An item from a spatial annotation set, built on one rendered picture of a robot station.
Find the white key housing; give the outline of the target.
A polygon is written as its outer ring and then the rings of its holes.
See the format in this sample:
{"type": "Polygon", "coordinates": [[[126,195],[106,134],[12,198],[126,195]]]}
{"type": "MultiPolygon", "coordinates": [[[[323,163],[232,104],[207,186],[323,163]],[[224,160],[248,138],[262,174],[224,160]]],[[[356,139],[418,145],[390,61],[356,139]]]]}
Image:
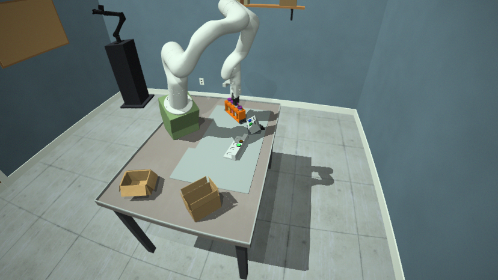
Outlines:
{"type": "Polygon", "coordinates": [[[256,116],[247,119],[247,124],[248,124],[247,129],[249,135],[261,134],[261,130],[265,130],[265,128],[262,125],[259,125],[259,121],[256,118],[256,116]]]}

